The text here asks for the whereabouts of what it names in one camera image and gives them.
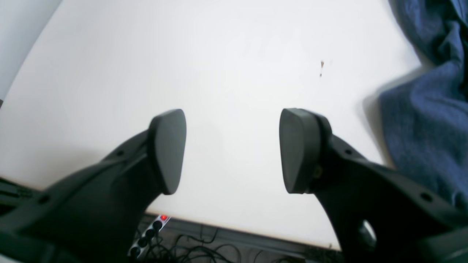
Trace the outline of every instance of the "blue cloth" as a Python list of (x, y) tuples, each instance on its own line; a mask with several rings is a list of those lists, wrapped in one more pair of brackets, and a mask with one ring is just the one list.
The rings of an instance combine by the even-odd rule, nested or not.
[(380, 95), (397, 169), (468, 210), (468, 0), (397, 0), (400, 24), (436, 68)]

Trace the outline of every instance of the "power strip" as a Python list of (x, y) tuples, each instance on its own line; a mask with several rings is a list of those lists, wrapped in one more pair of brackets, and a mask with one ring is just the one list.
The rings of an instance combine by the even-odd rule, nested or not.
[(127, 256), (141, 261), (147, 253), (151, 242), (156, 236), (156, 231), (159, 233), (161, 229), (169, 222), (170, 217), (167, 215), (159, 215), (143, 232), (141, 237), (130, 247)]

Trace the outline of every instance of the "blue fabric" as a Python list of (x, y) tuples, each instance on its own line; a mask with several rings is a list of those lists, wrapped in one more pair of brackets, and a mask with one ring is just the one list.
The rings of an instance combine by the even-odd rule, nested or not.
[(397, 169), (468, 210), (468, 0), (397, 0), (400, 24), (436, 68), (380, 95)]

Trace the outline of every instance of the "white wall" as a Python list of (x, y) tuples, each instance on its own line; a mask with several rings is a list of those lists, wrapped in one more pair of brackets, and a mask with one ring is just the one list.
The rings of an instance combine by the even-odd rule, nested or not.
[(0, 0), (0, 99), (62, 0)]

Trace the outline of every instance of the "white surface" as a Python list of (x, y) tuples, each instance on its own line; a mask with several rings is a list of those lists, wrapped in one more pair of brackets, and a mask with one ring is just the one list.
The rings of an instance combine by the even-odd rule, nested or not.
[(62, 0), (0, 0), (0, 99)]
[(337, 248), (317, 199), (284, 188), (280, 112), (321, 113), (382, 163), (363, 101), (420, 67), (383, 0), (68, 0), (0, 111), (0, 175), (43, 189), (182, 108), (181, 183), (150, 212)]

